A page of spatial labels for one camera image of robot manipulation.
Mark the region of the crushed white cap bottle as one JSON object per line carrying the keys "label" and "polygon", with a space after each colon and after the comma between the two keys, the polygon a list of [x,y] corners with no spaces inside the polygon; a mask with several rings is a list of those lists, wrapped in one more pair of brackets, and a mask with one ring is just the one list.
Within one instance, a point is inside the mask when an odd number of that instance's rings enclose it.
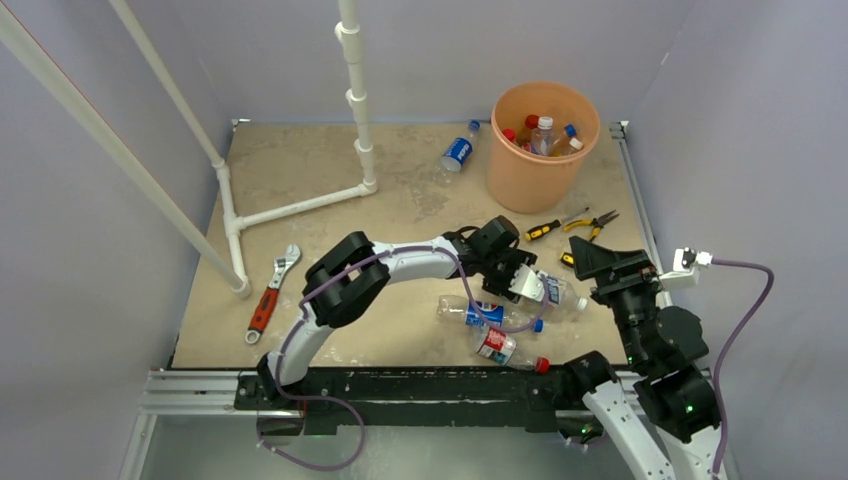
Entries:
{"label": "crushed white cap bottle", "polygon": [[543,316],[581,314],[588,306],[588,299],[581,296],[568,281],[539,270],[542,293],[539,302],[544,304]]}

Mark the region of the small blue Pepsi bottle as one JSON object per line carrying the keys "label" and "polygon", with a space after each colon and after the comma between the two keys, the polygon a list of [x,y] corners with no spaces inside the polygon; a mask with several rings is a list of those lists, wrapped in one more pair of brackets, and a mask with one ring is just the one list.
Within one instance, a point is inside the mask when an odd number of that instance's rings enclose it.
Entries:
{"label": "small blue Pepsi bottle", "polygon": [[477,308],[464,296],[442,295],[438,299],[436,313],[439,319],[445,322],[462,323],[469,326],[481,326],[483,318],[496,325],[497,328],[523,327],[533,320],[528,330],[533,333],[541,333],[544,329],[544,321],[541,318],[528,314],[524,311],[502,304],[476,301]]}

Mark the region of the large Pepsi bottle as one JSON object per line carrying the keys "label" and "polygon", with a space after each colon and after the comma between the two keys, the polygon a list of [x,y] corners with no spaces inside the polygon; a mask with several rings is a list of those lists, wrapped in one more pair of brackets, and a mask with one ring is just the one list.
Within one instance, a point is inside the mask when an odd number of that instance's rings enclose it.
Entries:
{"label": "large Pepsi bottle", "polygon": [[577,136],[576,127],[569,123],[563,127],[562,134],[549,147],[548,155],[550,157],[557,156],[564,148],[570,145],[570,141]]}

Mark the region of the red label water bottle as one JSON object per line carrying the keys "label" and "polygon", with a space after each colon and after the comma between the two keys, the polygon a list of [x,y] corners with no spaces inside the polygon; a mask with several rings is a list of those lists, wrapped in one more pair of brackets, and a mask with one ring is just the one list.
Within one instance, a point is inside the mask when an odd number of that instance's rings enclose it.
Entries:
{"label": "red label water bottle", "polygon": [[505,128],[505,129],[502,130],[502,134],[513,146],[516,146],[516,147],[520,146],[520,144],[517,140],[517,134],[513,129]]}

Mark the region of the clear white cap bottle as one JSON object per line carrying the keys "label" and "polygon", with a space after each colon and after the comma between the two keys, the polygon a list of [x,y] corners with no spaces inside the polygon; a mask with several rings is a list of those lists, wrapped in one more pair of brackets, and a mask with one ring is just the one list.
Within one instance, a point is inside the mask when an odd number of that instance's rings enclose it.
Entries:
{"label": "clear white cap bottle", "polygon": [[539,156],[548,156],[551,146],[555,141],[553,131],[554,120],[549,116],[540,116],[537,126],[531,133],[531,152]]}

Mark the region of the gold red drink bottle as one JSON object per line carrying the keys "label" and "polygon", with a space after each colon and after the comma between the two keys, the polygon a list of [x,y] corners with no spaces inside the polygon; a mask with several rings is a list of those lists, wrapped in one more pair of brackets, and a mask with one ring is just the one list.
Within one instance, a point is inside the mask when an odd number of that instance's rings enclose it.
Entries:
{"label": "gold red drink bottle", "polygon": [[584,148],[584,143],[580,141],[578,138],[573,137],[569,139],[567,146],[562,151],[564,156],[569,156],[580,152]]}

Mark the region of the red cap clear bottle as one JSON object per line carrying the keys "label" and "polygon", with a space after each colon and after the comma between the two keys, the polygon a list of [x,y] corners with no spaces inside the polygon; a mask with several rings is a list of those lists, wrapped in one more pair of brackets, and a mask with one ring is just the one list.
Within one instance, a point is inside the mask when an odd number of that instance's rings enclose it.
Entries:
{"label": "red cap clear bottle", "polygon": [[526,116],[523,126],[518,130],[516,134],[516,142],[519,147],[524,148],[531,142],[532,134],[538,126],[538,121],[538,115],[529,114]]}

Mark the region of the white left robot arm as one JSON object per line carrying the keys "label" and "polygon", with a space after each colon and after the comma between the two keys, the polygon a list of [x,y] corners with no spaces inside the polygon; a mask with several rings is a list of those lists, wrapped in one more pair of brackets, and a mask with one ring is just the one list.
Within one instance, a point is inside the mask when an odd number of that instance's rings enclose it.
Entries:
{"label": "white left robot arm", "polygon": [[362,317],[392,284],[480,275],[490,294],[547,305],[543,277],[533,267],[537,257],[518,243],[517,228],[503,216],[412,243],[376,242],[362,231],[347,235],[307,270],[293,325],[257,364],[260,397],[275,409],[292,405],[329,336]]}

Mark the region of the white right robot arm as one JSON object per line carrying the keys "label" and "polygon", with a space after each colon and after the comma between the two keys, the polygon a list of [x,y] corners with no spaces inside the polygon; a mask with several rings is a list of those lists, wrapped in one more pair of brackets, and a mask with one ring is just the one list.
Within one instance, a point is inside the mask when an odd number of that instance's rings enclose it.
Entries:
{"label": "white right robot arm", "polygon": [[713,255],[684,247],[661,274],[643,250],[614,251],[578,236],[569,245],[575,277],[594,281],[591,299],[613,314],[627,365],[640,377],[636,399],[655,430],[638,419],[622,379],[597,351],[565,364],[564,399],[590,410],[637,479],[726,478],[717,394],[696,365],[709,352],[701,320],[657,303],[668,289],[696,285]]}

